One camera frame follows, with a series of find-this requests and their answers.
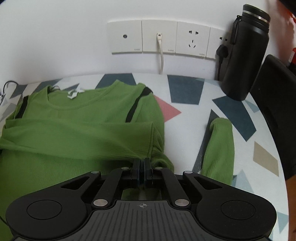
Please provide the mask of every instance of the black plug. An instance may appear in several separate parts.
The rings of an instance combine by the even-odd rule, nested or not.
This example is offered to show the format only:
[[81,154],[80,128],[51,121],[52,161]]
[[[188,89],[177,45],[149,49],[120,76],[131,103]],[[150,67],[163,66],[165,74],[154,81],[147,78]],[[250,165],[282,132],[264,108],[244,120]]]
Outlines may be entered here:
[[220,81],[221,65],[222,65],[223,59],[228,57],[228,48],[224,44],[221,44],[219,46],[219,48],[217,49],[216,53],[219,56],[219,67],[218,67],[218,78],[217,79],[218,79],[218,81]]

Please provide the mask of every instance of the table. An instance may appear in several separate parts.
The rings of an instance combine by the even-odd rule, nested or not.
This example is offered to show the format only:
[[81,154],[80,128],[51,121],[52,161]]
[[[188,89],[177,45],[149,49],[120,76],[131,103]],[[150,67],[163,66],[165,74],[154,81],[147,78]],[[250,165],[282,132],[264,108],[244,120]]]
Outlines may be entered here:
[[61,90],[101,88],[119,79],[127,84],[148,86],[165,117],[165,154],[175,166],[175,173],[199,172],[210,138],[207,128],[216,117],[233,124],[235,145],[232,186],[269,200],[277,211],[277,221],[270,239],[288,240],[288,200],[280,158],[263,115],[249,94],[238,102],[227,97],[215,80],[156,74],[96,74],[67,77],[29,85],[9,84],[0,106],[0,127],[23,96],[47,85]]

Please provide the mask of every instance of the crosshair marking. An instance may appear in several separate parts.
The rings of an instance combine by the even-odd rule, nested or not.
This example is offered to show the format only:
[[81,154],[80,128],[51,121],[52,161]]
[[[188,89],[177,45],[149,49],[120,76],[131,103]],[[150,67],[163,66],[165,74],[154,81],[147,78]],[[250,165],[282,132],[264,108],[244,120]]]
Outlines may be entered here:
[[149,205],[147,205],[147,204],[145,204],[145,203],[141,203],[141,204],[138,205],[138,206],[140,206],[141,208],[145,208],[145,207],[147,207],[147,206],[149,206]]

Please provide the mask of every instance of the power outlet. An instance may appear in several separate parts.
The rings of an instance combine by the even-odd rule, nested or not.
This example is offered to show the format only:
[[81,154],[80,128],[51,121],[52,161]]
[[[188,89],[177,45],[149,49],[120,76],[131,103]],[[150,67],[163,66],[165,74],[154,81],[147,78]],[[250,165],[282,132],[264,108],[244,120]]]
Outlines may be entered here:
[[178,22],[176,53],[205,57],[209,35],[208,26]]
[[225,30],[211,28],[206,57],[214,59],[218,58],[218,56],[216,55],[216,51],[219,48],[219,46],[221,44],[224,44],[227,47],[230,46],[230,35],[231,34]]
[[175,53],[177,22],[169,20],[142,20],[143,52],[159,52],[156,35],[162,34],[164,53]]

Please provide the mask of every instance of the black water bottle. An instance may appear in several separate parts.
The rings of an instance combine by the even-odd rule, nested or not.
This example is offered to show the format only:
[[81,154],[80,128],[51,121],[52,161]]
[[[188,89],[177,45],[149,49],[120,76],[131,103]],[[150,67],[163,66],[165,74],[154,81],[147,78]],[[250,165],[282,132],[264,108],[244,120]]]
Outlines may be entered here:
[[233,23],[233,45],[221,88],[230,98],[244,100],[258,74],[269,41],[270,16],[245,4]]

